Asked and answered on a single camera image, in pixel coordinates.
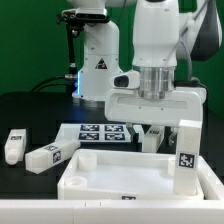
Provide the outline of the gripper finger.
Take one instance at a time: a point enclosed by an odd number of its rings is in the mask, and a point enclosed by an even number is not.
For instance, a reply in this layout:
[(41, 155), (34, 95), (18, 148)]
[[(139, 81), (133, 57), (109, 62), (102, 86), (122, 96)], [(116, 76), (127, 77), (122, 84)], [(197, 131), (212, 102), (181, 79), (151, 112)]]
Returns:
[(168, 144), (169, 144), (169, 146), (172, 146), (175, 143), (175, 138), (176, 138), (177, 133), (178, 133), (178, 128), (177, 127), (171, 127), (170, 131), (171, 131), (171, 134), (168, 138)]
[(130, 139), (132, 143), (137, 143), (139, 140), (139, 134), (135, 131), (132, 123), (127, 123), (126, 128), (128, 133), (130, 134)]

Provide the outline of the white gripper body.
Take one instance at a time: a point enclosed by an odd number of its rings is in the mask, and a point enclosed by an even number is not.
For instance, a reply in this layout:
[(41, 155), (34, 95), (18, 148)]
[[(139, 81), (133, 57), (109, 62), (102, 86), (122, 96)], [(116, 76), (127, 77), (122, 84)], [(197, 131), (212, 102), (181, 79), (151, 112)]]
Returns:
[(112, 89), (105, 102), (109, 121), (178, 127), (181, 120), (203, 120), (204, 88), (177, 87), (164, 99), (148, 100), (136, 90)]

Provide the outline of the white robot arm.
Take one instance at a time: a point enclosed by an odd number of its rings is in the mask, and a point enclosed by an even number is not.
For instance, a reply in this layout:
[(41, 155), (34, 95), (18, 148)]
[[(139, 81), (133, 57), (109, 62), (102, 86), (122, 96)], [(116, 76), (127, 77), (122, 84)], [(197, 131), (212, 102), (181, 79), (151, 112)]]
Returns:
[(108, 120), (202, 125), (206, 91), (192, 77), (183, 83), (174, 79), (179, 59), (207, 60), (222, 42), (216, 0), (196, 1), (194, 12), (181, 13), (178, 0), (131, 0), (136, 5), (132, 69), (110, 79)]

